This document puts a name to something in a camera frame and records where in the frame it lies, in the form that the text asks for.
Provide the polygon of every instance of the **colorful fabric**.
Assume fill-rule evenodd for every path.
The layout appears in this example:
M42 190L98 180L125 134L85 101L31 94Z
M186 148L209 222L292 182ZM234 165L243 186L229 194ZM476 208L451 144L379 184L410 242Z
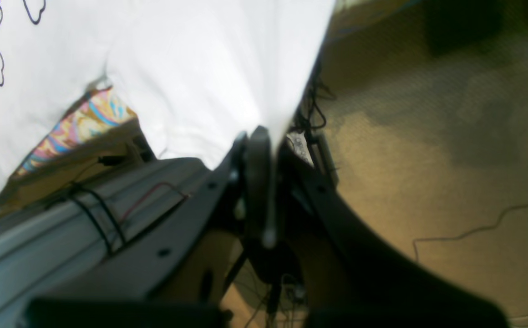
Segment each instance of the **colorful fabric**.
M119 127L137 115L111 89L86 94L79 108L63 118L14 174L35 172L55 158Z

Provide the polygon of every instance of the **red wire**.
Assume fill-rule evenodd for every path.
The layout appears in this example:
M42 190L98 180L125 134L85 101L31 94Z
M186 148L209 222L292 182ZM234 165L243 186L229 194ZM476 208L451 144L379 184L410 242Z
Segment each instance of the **red wire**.
M171 183L159 182L158 184L154 185L151 189L149 189L149 191L147 191L141 198L139 198L139 200L137 200L137 202L135 204L133 204L131 207L129 207L126 212L124 212L124 214L122 215L122 218L121 218L121 222L124 222L124 220L126 220L128 218L128 216L131 214L131 212L133 212L133 210L135 210L137 207L139 207L139 205L141 205L141 203L143 203L147 198L149 198L149 196L151 196L162 185L166 185L167 187L170 187L171 189L173 189L175 192L177 192L179 195L181 195L181 197L183 197L185 199L187 197L189 197L189 195L187 195L185 193L182 193L179 189L177 189Z

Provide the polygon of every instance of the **thin black wire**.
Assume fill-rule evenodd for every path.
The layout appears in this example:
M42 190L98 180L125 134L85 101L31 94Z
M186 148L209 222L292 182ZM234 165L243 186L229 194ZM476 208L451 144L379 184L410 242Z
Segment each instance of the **thin black wire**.
M256 293L258 293L258 295L260 295L260 290L258 290L258 284L256 283L257 280L256 280L256 276L255 276L254 272L252 272L252 270L249 270L247 268L247 266L245 266L245 265L243 267L243 270L250 274L250 277L252 277L252 282L254 283L254 289L256 289Z
M88 216L88 218L92 221L92 224L94 227L96 227L96 230L98 230L98 233L100 233L100 237L104 240L104 244L106 245L106 252L108 255L112 255L112 246L110 245L110 241L108 241L108 237L106 237L106 234L104 233L104 230L102 230L102 227L96 220L96 218L92 215L90 210L79 200L75 199L73 195L68 195L68 198L73 201L78 207L83 210L83 212Z
M252 314L252 316L250 317L250 319L246 322L246 325L244 326L244 328L248 328L248 326L250 325L250 322L254 321L254 318L256 318L256 315L258 314L258 311L260 311L260 308L262 307L262 305L264 304L264 302L267 300L268 295L270 295L270 292L268 292L268 293L266 294L266 296L265 296L264 298L262 298L262 301L260 301L260 304L258 304L258 306L256 307L256 309L254 310L254 313Z
M100 162L98 162L98 160L96 160L96 162L86 166L85 168L83 168L80 172L78 172L78 174L76 174L76 176L72 179L72 181L69 181L69 182L66 182L64 183L60 188L56 189L56 191L52 192L52 194L54 193L57 193L58 191L64 189L64 187L66 187L66 185L71 185L72 183L76 183L78 181L78 179L80 179L80 177L87 171L87 170L90 170L91 168L93 168L96 164L100 164ZM56 200L56 201L53 201L51 204L48 204L46 206L46 210L48 208L50 208L52 205L54 205L55 203L57 203L58 201L60 200Z
M293 315L290 318L290 328L294 328L294 312L296 310L297 303L293 300Z
M124 236L124 233L122 232L122 229L120 227L120 225L118 224L116 218L114 217L114 215L112 215L112 213L110 212L110 209L108 209L108 206L106 206L106 203L104 202L104 200L102 199L102 197L100 197L100 195L98 195L98 193L96 193L95 191L91 190L91 189L86 189L85 187L83 187L81 184L77 183L77 182L72 182L72 184L80 191L84 191L86 193L89 193L90 195L93 195L93 197L95 197L96 200L98 200L98 202L100 203L100 205L102 206L102 209L104 210L104 212L106 213L106 216L108 216L108 219L110 220L110 222L112 223L112 226L114 227L114 229L116 229L117 233L118 233L118 237L120 238L121 242L122 242L122 245L126 245L127 244L127 239L125 238Z
M264 297L262 297L258 292L256 292L252 287L250 287L245 282L237 282L237 281L234 280L233 284L240 285L240 286L246 288L249 292L252 292L258 298L259 301L261 301L261 302L266 301L266 299ZM278 306L280 308L280 311L283 313L283 315L288 318L289 316L287 315L286 309L282 306L281 302L278 303Z
M284 324L283 324L283 327L285 327L285 326L288 324L288 322L290 321L289 312L287 312L287 311L285 310L285 308L282 306L282 299L280 300L280 302L278 302L278 306L280 307L280 311L282 311L282 314L283 314L284 317L286 318L286 319L284 320Z
M273 323L274 323L274 317L272 316L272 313L267 313L265 328L272 328Z
M431 242L431 241L459 241L460 239L464 239L470 235L474 235L474 233L494 230L494 229L497 229L501 225L501 223L503 222L507 214L515 210L524 210L526 208L528 208L528 202L524 204L520 204L520 205L512 205L512 206L506 207L505 209L501 211L501 213L499 214L497 218L497 221L494 224L487 225L487 226L481 226L481 227L463 232L460 235L457 235L454 237L416 238L412 241L412 245L414 246L414 255L416 255L416 263L420 262L420 256L418 254L418 243Z
M323 90L328 96L318 95L318 90ZM305 95L306 98L303 101L304 106L306 107L306 116L302 113L302 110L299 109L294 119L294 127L289 129L289 132L310 133L313 130L324 128L327 125L327 118L317 104L316 99L336 100L337 97L320 79L320 62L318 62L314 68L313 76L310 78L310 83L307 86ZM311 121L314 112L317 112L322 120L320 125L312 125Z

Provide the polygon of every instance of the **black cable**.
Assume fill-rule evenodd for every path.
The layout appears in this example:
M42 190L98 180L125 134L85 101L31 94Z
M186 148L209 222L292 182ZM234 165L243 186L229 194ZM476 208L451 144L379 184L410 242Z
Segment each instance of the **black cable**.
M284 324L283 324L283 327L284 327L285 325L287 325L287 322L288 322L287 320L289 320L289 318L290 318L289 317L289 313L286 312L285 308L282 306L282 302L279 302L278 306L280 307L280 311L282 312L282 314L284 315L284 318L285 318Z
M483 232L483 231L490 231L497 229L503 220L505 219L505 216L509 214L510 212L514 210L524 210L528 208L528 202L520 205L512 205L509 207L506 207L501 211L499 214L497 221L494 224L487 225L487 226L480 226L478 228L466 231L461 233L460 235L454 236L454 237L431 237L431 238L416 238L412 241L412 245L414 246L414 255L416 255L416 263L420 262L420 256L418 255L418 243L422 242L431 242L431 241L459 241L460 239L464 239L470 235L473 235L474 233Z
M320 71L320 61L317 61L316 66L313 69L313 73L310 77L308 86L306 87L306 97L305 99L303 99L303 106L305 107L304 110L306 111L306 116L302 113L303 109L299 109L294 118L294 126L289 129L289 132L310 133L313 130L326 127L327 118L325 117L319 105L317 104L316 99L322 98L327 100L336 100L337 97L335 96L335 94L333 94L333 92L331 92L329 87L327 87L327 85L325 85L320 79ZM318 90L325 91L328 96L319 96ZM314 112L317 112L317 114L322 119L322 123L320 125L312 125L311 121Z
M294 312L296 310L296 302L293 300L293 315L292 315L292 318L290 319L290 328L294 328Z
M104 230L102 230L102 227L96 220L96 218L92 215L90 210L79 200L75 199L73 195L68 195L68 198L73 201L78 207L80 207L81 210L88 216L88 218L92 221L92 224L94 227L96 227L96 230L98 230L98 233L100 233L100 237L104 240L104 244L106 245L106 252L108 255L112 255L112 246L110 245L110 241L108 241L108 237L106 237L106 234L104 233Z
M118 233L118 237L120 238L121 242L122 242L122 245L126 245L127 244L127 239L125 238L124 236L124 233L122 232L122 229L120 227L120 225L118 224L116 218L114 217L114 215L112 215L112 213L110 212L110 209L108 209L108 206L106 206L106 203L104 202L104 200L102 199L102 197L100 197L100 195L98 195L98 193L96 193L95 191L91 190L91 189L86 189L85 187L83 187L81 184L77 183L77 182L72 182L72 184L80 191L84 191L86 193L89 193L90 195L93 195L95 197L95 199L100 203L100 205L102 206L102 209L104 210L104 212L106 213L106 216L108 216L108 219L110 220L110 222L112 223L112 226L114 227L114 229L116 229L117 233Z
M274 320L276 312L278 312L278 304L280 303L280 294L282 293L282 286L280 282L272 284L272 289L270 290L270 297L268 297L268 304L266 304L266 313L268 317L266 318L266 328L270 327L270 321Z
M254 313L252 314L252 316L250 317L250 319L246 322L246 325L244 326L244 328L248 328L248 326L250 325L250 322L254 321L254 318L256 318L256 315L258 314L258 311L260 311L260 308L262 307L262 305L264 304L264 302L266 301L266 299L268 298L268 295L270 294L270 292L268 292L266 294L266 296L264 296L264 298L262 299L262 301L260 301L260 304L258 304L258 306L256 307L256 309L254 310Z
M250 287L250 285L248 285L247 283L245 283L245 282L233 282L233 284L234 285L238 285L238 286L242 286L243 288L247 289L247 291L253 293L258 298L258 301L262 301L263 297L258 292L256 292L252 287Z
M242 251L242 253L239 255L239 258L236 260L231 270L229 270L228 275L224 279L224 293L227 292L229 286L231 286L231 283L233 283L239 271L244 266L244 263L246 263L247 259L248 259L248 253L246 251Z
M254 283L255 293L258 295L258 298L260 297L260 290L258 290L258 284L256 284L256 277L254 276L254 273L248 270L247 266L242 267L244 271L250 274L250 277L252 278L252 282Z
M94 162L94 163L92 163L92 164L86 166L83 170L81 170L78 174L76 174L76 176L74 177L74 179L72 179L72 181L71 181L70 183L75 182L75 181L78 181L78 179L80 179L80 177L81 177L83 174L85 174L85 172L86 172L87 170L90 170L90 169L93 168L96 164L100 164L100 162L98 162L98 160L96 160L96 162Z

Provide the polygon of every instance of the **beige carpet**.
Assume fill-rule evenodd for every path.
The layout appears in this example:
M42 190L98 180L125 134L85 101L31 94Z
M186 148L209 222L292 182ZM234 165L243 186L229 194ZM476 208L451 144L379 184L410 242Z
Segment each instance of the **beige carpet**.
M323 63L339 192L399 251L528 202L528 0L422 2L327 46ZM528 209L418 249L426 268L528 315Z

